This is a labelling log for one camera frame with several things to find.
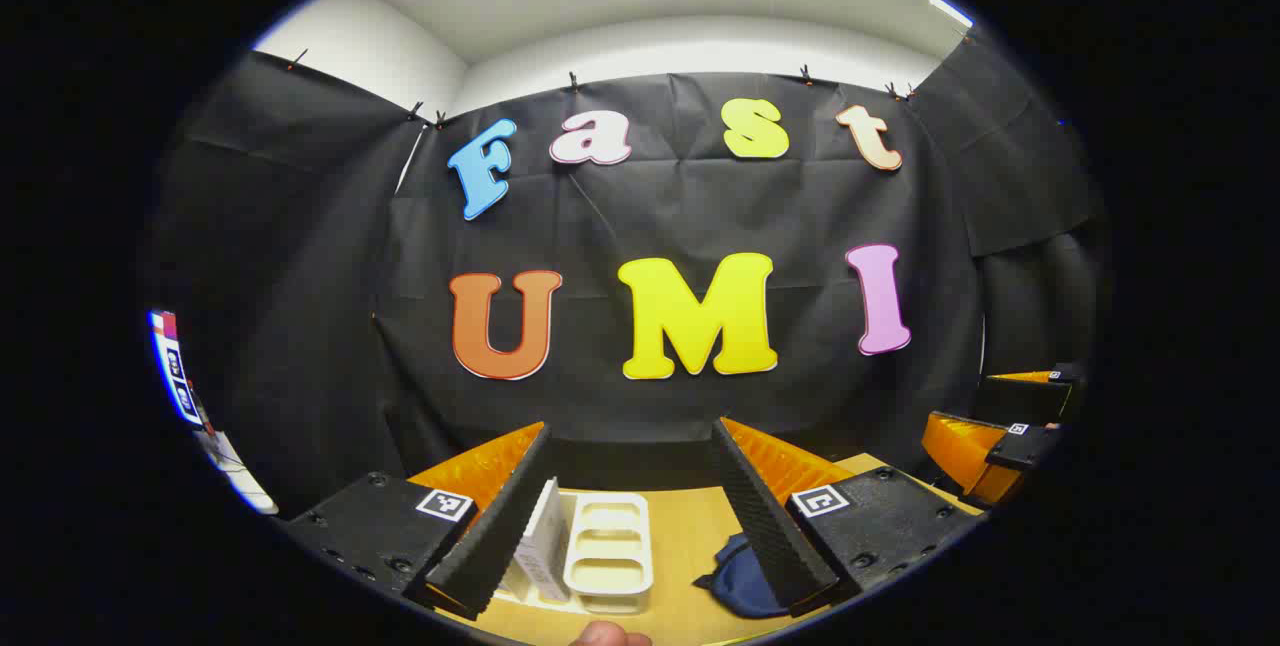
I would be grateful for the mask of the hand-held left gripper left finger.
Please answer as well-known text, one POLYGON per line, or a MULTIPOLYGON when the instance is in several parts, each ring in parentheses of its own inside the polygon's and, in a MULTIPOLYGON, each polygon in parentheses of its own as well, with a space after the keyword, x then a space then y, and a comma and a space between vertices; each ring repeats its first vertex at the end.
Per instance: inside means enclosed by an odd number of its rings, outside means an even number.
POLYGON ((283 530, 378 592, 474 619, 552 478, 550 441, 547 423, 527 423, 412 478, 370 472, 283 530))

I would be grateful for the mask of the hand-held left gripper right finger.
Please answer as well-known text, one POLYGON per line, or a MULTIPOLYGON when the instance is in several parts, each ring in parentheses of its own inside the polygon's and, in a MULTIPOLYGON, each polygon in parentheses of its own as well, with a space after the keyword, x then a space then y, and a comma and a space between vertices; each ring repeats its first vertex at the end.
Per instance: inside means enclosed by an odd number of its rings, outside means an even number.
POLYGON ((879 590, 986 522, 901 469, 852 473, 728 418, 710 427, 721 486, 790 615, 879 590))

